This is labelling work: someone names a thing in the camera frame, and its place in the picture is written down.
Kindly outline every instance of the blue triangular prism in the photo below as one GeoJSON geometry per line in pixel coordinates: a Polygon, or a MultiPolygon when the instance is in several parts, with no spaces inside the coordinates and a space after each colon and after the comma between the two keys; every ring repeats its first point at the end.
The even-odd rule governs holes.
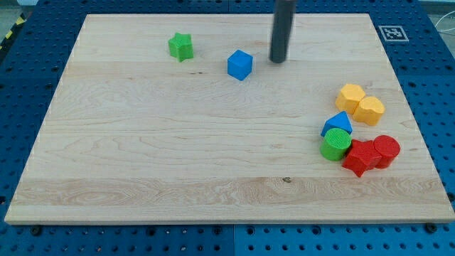
{"type": "Polygon", "coordinates": [[[324,128],[322,129],[321,136],[324,137],[326,135],[326,132],[332,128],[343,129],[349,134],[353,132],[353,127],[350,125],[348,113],[346,113],[346,111],[339,112],[327,120],[324,128]]]}

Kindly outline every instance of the toy block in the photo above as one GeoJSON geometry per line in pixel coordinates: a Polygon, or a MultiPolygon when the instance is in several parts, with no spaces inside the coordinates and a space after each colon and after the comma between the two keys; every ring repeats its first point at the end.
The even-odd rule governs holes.
{"type": "Polygon", "coordinates": [[[381,161],[376,165],[376,168],[387,168],[392,161],[400,153],[400,145],[390,136],[381,135],[376,137],[374,141],[376,151],[381,154],[381,161]]]}
{"type": "Polygon", "coordinates": [[[354,114],[358,103],[365,97],[365,92],[359,85],[345,84],[335,100],[335,105],[340,111],[354,114]]]}
{"type": "Polygon", "coordinates": [[[179,62],[193,58],[193,44],[190,34],[176,33],[173,38],[169,39],[168,45],[171,56],[177,58],[179,62]]]}
{"type": "Polygon", "coordinates": [[[357,109],[355,109],[353,119],[374,126],[378,124],[384,112],[385,107],[378,98],[366,97],[360,101],[357,109]]]}
{"type": "Polygon", "coordinates": [[[373,141],[361,142],[353,139],[352,146],[343,162],[343,167],[353,171],[357,177],[361,177],[364,172],[375,168],[381,160],[373,141]]]}
{"type": "Polygon", "coordinates": [[[236,50],[227,60],[227,73],[242,81],[252,71],[253,56],[241,50],[236,50]]]}
{"type": "Polygon", "coordinates": [[[347,131],[340,128],[332,128],[326,132],[322,142],[321,154],[324,158],[331,161],[341,160],[350,147],[350,135],[347,131]]]}
{"type": "Polygon", "coordinates": [[[350,125],[349,122],[349,117],[346,111],[339,112],[332,118],[326,121],[324,128],[322,129],[321,136],[324,137],[326,135],[326,132],[332,128],[340,128],[347,133],[351,134],[353,132],[353,128],[350,125]]]}

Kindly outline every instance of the blue perforated table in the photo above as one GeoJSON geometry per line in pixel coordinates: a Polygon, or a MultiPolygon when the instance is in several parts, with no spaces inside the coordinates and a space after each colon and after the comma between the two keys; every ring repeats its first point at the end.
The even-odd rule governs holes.
{"type": "MultiPolygon", "coordinates": [[[[86,14],[271,13],[273,1],[40,1],[0,66],[0,214],[86,14]]],[[[455,62],[415,0],[299,1],[301,13],[369,13],[449,197],[455,191],[455,62]]],[[[455,225],[11,227],[0,255],[440,255],[455,225]]]]}

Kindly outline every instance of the black metal rod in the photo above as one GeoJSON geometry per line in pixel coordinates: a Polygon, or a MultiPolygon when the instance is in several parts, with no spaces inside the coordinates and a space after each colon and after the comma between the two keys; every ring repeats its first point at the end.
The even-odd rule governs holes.
{"type": "Polygon", "coordinates": [[[296,12],[297,0],[276,0],[270,43],[269,59],[274,63],[286,60],[289,36],[291,35],[292,19],[296,12]]]}

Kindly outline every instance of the yellow black caution tape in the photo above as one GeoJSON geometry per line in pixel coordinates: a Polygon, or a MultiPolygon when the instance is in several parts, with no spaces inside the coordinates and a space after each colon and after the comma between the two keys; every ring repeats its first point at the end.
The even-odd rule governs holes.
{"type": "Polygon", "coordinates": [[[6,57],[6,54],[8,53],[9,48],[13,45],[19,32],[21,32],[25,22],[26,22],[26,17],[25,17],[25,15],[21,14],[19,16],[19,18],[17,18],[13,27],[5,35],[5,38],[3,39],[3,41],[0,43],[0,63],[6,57]]]}

